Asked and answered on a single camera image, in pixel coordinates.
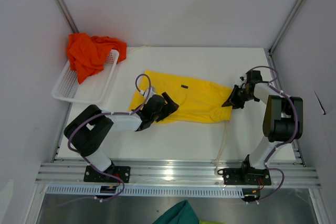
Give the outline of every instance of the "orange cloth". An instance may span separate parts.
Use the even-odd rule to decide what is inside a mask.
[[[79,84],[104,69],[103,64],[112,49],[119,52],[117,63],[126,59],[127,44],[118,39],[99,36],[90,38],[86,33],[69,35],[67,55],[70,69],[77,71]]]

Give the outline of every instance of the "teal cloth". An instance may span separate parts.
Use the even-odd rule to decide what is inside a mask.
[[[167,210],[153,224],[198,224],[199,222],[189,202],[184,200]]]

